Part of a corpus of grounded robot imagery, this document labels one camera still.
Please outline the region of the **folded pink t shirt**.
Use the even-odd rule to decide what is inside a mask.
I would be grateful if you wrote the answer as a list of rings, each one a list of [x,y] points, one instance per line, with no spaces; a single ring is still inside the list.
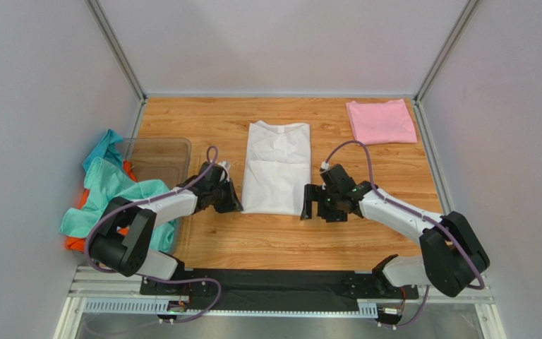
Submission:
[[[356,141],[364,145],[417,143],[414,123],[404,99],[345,104]]]

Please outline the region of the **teal blue t shirt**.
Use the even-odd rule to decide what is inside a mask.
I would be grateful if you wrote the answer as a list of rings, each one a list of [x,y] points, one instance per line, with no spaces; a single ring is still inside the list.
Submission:
[[[91,163],[96,158],[102,158],[119,168],[123,168],[124,158],[117,149],[117,145],[122,143],[124,138],[112,129],[108,129],[96,146],[90,151],[84,159],[82,167],[87,172]]]

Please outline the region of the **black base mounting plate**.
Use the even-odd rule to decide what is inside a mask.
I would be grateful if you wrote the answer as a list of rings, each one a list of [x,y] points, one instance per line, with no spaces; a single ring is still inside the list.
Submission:
[[[356,311],[360,299],[419,299],[417,289],[388,287],[371,273],[345,270],[181,270],[179,285],[142,281],[140,293],[189,298],[204,309],[219,295],[218,311]]]

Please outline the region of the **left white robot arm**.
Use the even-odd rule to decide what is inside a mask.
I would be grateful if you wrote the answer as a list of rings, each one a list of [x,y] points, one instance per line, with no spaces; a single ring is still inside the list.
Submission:
[[[199,175],[165,194],[142,201],[113,198],[85,240],[90,265],[125,277],[171,280],[180,261],[151,249],[154,230],[209,207],[217,213],[241,212],[229,168],[227,161],[205,162]]]

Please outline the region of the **clear plastic bin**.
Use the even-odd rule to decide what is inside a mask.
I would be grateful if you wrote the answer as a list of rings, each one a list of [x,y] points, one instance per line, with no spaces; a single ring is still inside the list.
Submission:
[[[118,150],[137,180],[121,192],[130,201],[165,194],[188,178],[191,142],[185,138],[128,138]]]

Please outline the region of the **aluminium frame rail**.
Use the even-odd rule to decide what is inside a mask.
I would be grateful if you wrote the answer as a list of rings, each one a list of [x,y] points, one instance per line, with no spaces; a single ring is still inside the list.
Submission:
[[[362,318],[398,329],[404,326],[403,310],[415,304],[470,304],[485,338],[505,337],[489,289],[448,297],[432,287],[390,287],[370,271],[338,270],[189,268],[174,283],[163,283],[87,266],[76,271],[55,337],[76,335],[80,317],[90,311],[156,315],[163,323],[195,315]]]

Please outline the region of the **white t shirt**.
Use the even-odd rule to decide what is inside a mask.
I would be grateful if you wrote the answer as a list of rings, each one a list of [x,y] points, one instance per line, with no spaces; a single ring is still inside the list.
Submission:
[[[311,169],[309,124],[251,123],[241,189],[243,213],[299,216]]]

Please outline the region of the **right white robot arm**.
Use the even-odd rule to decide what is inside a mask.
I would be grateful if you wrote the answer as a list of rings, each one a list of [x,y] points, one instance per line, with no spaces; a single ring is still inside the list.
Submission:
[[[306,184],[301,219],[314,215],[345,222],[349,215],[379,222],[415,243],[418,256],[391,255],[373,270],[380,288],[433,286],[447,297],[482,290],[490,259],[467,218],[456,211],[432,213],[405,203],[369,181],[357,184],[341,165],[324,165],[321,185]]]

